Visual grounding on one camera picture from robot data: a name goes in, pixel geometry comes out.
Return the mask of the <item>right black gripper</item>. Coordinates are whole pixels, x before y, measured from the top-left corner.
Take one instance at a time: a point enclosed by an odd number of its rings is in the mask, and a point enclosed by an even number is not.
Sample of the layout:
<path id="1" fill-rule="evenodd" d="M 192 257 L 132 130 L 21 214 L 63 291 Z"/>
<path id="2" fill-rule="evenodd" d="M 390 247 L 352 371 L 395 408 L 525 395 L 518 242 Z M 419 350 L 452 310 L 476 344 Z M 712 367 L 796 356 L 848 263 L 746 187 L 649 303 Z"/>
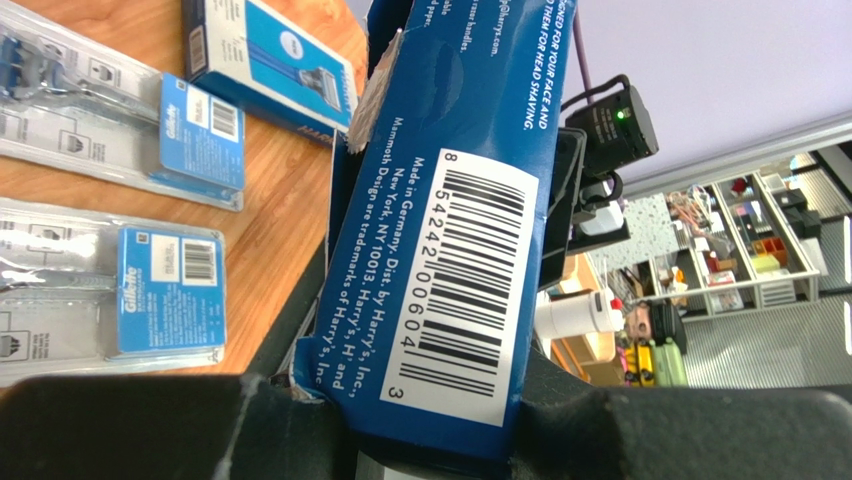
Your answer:
<path id="1" fill-rule="evenodd" d="M 583 173 L 587 134 L 576 128 L 558 130 L 549 206 L 546 219 L 543 256 L 538 288 L 546 290 L 558 284 L 567 257 L 587 253 L 631 238 L 627 223 L 602 234 L 586 234 L 579 228 L 600 212 L 601 202 L 585 202 L 580 194 L 593 179 Z"/>

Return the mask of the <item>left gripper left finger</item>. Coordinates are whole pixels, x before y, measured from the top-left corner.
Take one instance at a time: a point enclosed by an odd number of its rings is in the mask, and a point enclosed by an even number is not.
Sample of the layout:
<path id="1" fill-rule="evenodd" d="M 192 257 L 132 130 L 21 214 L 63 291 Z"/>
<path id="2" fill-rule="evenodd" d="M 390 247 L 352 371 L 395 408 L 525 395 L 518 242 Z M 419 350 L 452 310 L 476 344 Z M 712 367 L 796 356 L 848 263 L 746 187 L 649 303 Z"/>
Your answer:
<path id="1" fill-rule="evenodd" d="M 1 398 L 5 479 L 351 479 L 337 410 L 258 375 L 49 376 Z"/>

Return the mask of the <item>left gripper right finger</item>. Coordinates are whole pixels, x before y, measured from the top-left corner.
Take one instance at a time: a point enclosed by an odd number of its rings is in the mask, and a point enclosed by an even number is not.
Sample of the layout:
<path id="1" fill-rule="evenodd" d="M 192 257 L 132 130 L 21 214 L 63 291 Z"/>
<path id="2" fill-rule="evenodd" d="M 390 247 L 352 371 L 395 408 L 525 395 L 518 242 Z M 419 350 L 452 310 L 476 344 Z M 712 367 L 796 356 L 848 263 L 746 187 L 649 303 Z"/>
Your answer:
<path id="1" fill-rule="evenodd" d="M 851 389 L 594 386 L 522 348 L 516 479 L 847 479 Z"/>

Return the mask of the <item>white blue Harry's box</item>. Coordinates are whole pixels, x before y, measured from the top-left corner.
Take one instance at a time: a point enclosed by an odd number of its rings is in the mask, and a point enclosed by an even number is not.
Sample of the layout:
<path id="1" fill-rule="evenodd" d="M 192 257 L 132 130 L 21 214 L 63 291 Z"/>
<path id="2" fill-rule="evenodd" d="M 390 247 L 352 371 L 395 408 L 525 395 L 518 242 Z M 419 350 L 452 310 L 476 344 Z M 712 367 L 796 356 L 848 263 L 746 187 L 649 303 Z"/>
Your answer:
<path id="1" fill-rule="evenodd" d="M 375 1 L 363 149 L 292 377 L 370 446 L 503 463 L 533 333 L 572 1 Z"/>

